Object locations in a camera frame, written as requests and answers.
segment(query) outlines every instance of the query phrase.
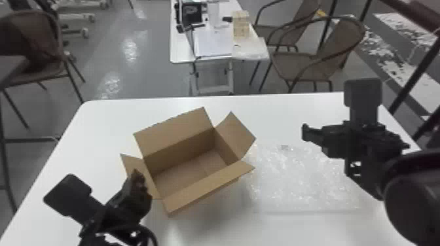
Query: box flap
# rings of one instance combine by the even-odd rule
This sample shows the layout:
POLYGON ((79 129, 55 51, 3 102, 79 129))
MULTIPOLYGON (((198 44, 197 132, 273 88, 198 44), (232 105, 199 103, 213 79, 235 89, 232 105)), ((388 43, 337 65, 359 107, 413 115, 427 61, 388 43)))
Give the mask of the box flap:
POLYGON ((147 166, 143 160, 133 156, 127 156, 125 154, 121 154, 120 157, 122 158, 122 163, 124 164, 125 171, 127 172, 127 177, 132 174, 133 170, 138 170, 145 177, 145 184, 147 185, 148 193, 150 193, 153 199, 160 199, 160 195, 157 191, 155 183, 153 182, 153 178, 148 172, 147 166))
POLYGON ((146 157, 212 128, 205 108, 201 107, 136 132, 134 137, 146 157))
POLYGON ((243 158, 255 141, 252 133, 232 112, 215 129, 233 151, 237 160, 243 158))
POLYGON ((223 188, 253 169, 253 166, 239 160, 179 192, 164 198, 163 203, 165 210, 167 210, 169 214, 175 213, 179 209, 223 188))

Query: chair leg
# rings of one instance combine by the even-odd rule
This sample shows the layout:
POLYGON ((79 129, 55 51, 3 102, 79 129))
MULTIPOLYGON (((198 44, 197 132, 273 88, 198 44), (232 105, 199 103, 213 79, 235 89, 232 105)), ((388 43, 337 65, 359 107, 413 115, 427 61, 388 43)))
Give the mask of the chair leg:
POLYGON ((292 81, 292 85, 289 86, 289 94, 292 93, 294 87, 297 85, 298 80, 292 81))
POLYGON ((37 82, 37 84, 38 84, 43 90, 47 90, 47 87, 44 86, 44 84, 42 84, 41 82, 37 82))
POLYGON ((134 9, 132 0, 128 0, 128 4, 130 5, 130 8, 134 9))
POLYGON ((15 114, 17 114, 17 117, 20 119, 20 121, 22 122, 23 126, 26 129, 29 129, 29 125, 26 122, 26 120, 24 119, 24 117, 22 116, 22 114, 19 112, 17 106, 15 106, 15 103, 13 102, 12 98, 10 98, 9 94, 6 92, 6 90, 3 90, 3 95, 5 95, 6 100, 8 100, 8 103, 10 104, 10 106, 12 107, 12 109, 14 110, 15 114))
POLYGON ((329 83, 329 91, 332 92, 333 91, 333 83, 331 82, 331 80, 327 80, 327 83, 329 83))
POLYGON ((263 78, 263 81, 260 84, 260 88, 258 89, 259 92, 261 92, 261 90, 263 89, 263 86, 265 85, 266 79, 267 79, 267 75, 269 74, 270 69, 272 68, 272 62, 269 63, 269 67, 266 70, 266 74, 263 78))
POLYGON ((1 155, 1 167, 3 170, 3 180, 5 182, 4 188, 6 190, 6 194, 9 199, 10 208, 12 209, 12 212, 15 214, 15 212, 17 212, 17 204, 15 203, 14 194, 12 193, 12 188, 10 187, 9 166, 8 166, 8 158, 6 155, 6 140, 3 131, 3 117, 1 114, 1 106, 0 106, 0 155, 1 155))
POLYGON ((77 72, 77 74, 78 74, 79 78, 81 79, 81 81, 83 83, 85 83, 86 80, 84 79, 83 75, 79 72, 78 67, 73 63, 73 61, 71 59, 68 58, 67 60, 69 61, 70 65, 72 65, 72 67, 75 70, 75 72, 77 72))
POLYGON ((79 93, 78 86, 77 86, 77 84, 75 84, 75 80, 73 79, 72 74, 70 73, 69 64, 67 64, 66 61, 64 62, 64 66, 65 66, 65 70, 67 71, 67 75, 70 78, 70 82, 72 83, 73 89, 75 89, 75 92, 77 93, 79 101, 81 102, 81 104, 83 104, 84 103, 83 97, 79 93))
POLYGON ((258 67, 260 66, 260 64, 261 64, 261 61, 258 61, 257 65, 255 66, 255 69, 253 70, 251 81, 249 81, 250 86, 252 85, 253 79, 255 78, 255 75, 257 74, 257 70, 258 70, 258 67))

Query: chair backrest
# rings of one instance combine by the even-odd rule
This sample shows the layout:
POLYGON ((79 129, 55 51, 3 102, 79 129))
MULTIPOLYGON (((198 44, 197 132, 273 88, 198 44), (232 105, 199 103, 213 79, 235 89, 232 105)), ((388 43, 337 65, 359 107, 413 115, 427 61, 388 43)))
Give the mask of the chair backrest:
POLYGON ((354 18, 329 18, 339 22, 316 54, 317 58, 324 60, 320 67, 328 77, 339 69, 365 35, 363 24, 354 18))
POLYGON ((22 55, 31 66, 62 61, 61 28, 53 16, 40 10, 12 12, 0 18, 0 54, 22 55))
MULTIPOLYGON (((319 10, 320 5, 320 0, 303 0, 297 13, 293 17, 292 22, 294 25, 297 26, 311 21, 315 16, 316 11, 319 10)), ((295 31, 288 33, 286 39, 288 39, 291 44, 295 44, 306 31, 306 28, 307 26, 297 28, 295 31)))

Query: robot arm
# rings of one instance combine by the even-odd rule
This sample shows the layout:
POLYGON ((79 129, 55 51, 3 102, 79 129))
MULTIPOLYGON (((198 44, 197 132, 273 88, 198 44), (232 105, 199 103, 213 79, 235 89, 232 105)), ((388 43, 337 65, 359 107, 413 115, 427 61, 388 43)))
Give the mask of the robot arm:
POLYGON ((416 245, 440 245, 440 150, 403 155, 400 136, 377 122, 379 80, 347 81, 350 120, 321 129, 302 126, 302 139, 329 158, 344 159, 344 172, 372 197, 384 201, 395 229, 416 245))

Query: bubble wrap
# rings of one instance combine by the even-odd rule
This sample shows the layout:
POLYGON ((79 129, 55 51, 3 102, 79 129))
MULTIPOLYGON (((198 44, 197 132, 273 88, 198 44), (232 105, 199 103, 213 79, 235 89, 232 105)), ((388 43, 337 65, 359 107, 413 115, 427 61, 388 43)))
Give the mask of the bubble wrap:
POLYGON ((318 147, 255 142, 244 157, 255 169, 242 179, 254 209, 266 213, 359 209, 359 188, 342 160, 318 147))

